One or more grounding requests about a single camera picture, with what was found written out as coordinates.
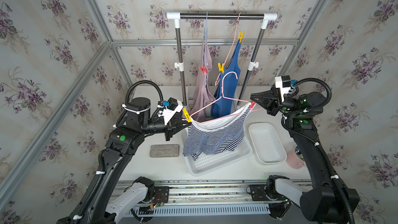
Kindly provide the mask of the blue white striped tank top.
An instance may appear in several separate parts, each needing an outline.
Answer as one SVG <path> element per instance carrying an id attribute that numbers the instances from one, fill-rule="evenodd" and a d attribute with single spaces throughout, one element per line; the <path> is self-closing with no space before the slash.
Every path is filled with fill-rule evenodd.
<path id="1" fill-rule="evenodd" d="M 212 121 L 192 121 L 192 125 L 186 128 L 183 155 L 196 160 L 200 154 L 216 155 L 227 150 L 234 151 L 244 139 L 244 124 L 252 112 L 249 106 L 247 103 L 234 113 Z"/>

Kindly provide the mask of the pink wire hanger striped top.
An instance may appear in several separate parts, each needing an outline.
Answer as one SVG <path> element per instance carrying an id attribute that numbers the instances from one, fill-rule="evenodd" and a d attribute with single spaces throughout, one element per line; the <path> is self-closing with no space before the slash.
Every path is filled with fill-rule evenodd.
<path id="1" fill-rule="evenodd" d="M 198 111 L 196 111 L 196 112 L 194 112 L 194 113 L 192 113 L 192 114 L 189 114 L 191 118 L 192 118 L 194 115 L 198 114 L 200 111 L 204 110 L 205 108 L 207 108 L 207 107 L 209 107 L 209 106 L 215 104 L 216 102 L 220 101 L 221 99 L 227 99 L 227 100 L 231 100 L 231 101 L 237 101 L 237 102 L 239 102 L 239 103 L 240 103 L 240 102 L 244 102 L 244 103 L 249 103 L 249 104 L 250 104 L 251 101 L 235 99 L 235 98 L 232 98 L 232 97 L 226 97 L 226 96 L 224 95 L 224 80 L 225 80 L 225 79 L 227 78 L 227 76 L 229 76 L 230 74 L 235 75 L 236 80 L 238 80 L 238 76 L 237 76 L 237 74 L 236 74 L 234 71 L 231 71 L 231 72 L 226 73 L 226 74 L 224 75 L 224 77 L 222 78 L 222 83 L 221 83 L 221 97 L 217 98 L 215 101 L 211 102 L 209 105 L 206 105 L 206 106 L 202 107 L 202 108 L 199 109 Z"/>

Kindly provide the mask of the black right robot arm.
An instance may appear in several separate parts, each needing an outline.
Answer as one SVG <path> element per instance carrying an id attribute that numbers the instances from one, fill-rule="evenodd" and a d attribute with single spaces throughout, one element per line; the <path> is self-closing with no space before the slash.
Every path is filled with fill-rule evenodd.
<path id="1" fill-rule="evenodd" d="M 312 181 L 312 189 L 305 190 L 287 177 L 271 175 L 265 193 L 270 199 L 288 199 L 310 222 L 353 224 L 360 196 L 334 169 L 313 121 L 331 98 L 332 90 L 323 80 L 295 81 L 289 76 L 278 76 L 270 90 L 251 94 L 267 114 L 282 114 L 281 125 L 299 148 Z"/>

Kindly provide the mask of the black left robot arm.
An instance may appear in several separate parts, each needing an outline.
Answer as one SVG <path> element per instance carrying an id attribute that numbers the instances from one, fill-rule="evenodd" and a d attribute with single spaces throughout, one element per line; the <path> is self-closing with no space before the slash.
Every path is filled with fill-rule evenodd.
<path id="1" fill-rule="evenodd" d="M 142 84 L 151 85 L 158 92 L 160 100 L 153 114 L 148 98 L 130 98 L 134 89 Z M 122 107 L 123 112 L 109 134 L 106 148 L 98 155 L 98 169 L 92 182 L 75 209 L 57 221 L 59 224 L 117 224 L 138 203 L 150 200 L 154 195 L 154 182 L 139 177 L 114 203 L 110 202 L 122 172 L 145 138 L 163 133 L 169 141 L 190 125 L 181 119 L 181 101 L 164 100 L 160 87 L 150 80 L 134 83 L 128 89 Z"/>

